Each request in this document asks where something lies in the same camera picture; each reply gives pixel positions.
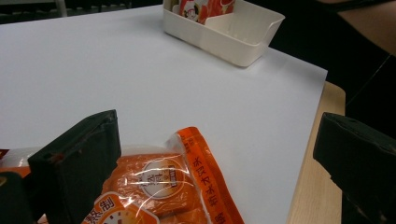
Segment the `person's skin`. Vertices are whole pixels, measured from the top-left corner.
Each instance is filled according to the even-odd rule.
[[[347,0],[319,0],[339,3]],[[396,56],[396,1],[338,13],[362,35],[381,49]]]

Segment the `tabletop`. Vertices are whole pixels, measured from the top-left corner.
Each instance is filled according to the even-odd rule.
[[[235,67],[167,35],[161,6],[0,25],[1,148],[116,109],[122,145],[196,126],[246,223],[285,223],[326,70],[268,49]]]

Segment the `packaged food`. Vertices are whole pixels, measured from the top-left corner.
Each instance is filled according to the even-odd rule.
[[[192,21],[205,24],[208,17],[233,12],[234,0],[180,0],[179,14]]]
[[[119,220],[244,223],[205,139],[194,127],[178,131],[166,147],[123,149],[83,223]]]

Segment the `white tray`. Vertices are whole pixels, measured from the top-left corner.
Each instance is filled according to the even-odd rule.
[[[233,13],[208,18],[205,25],[178,14],[171,0],[163,1],[163,29],[169,35],[214,54],[221,59],[247,67],[268,48],[282,14],[236,0]]]

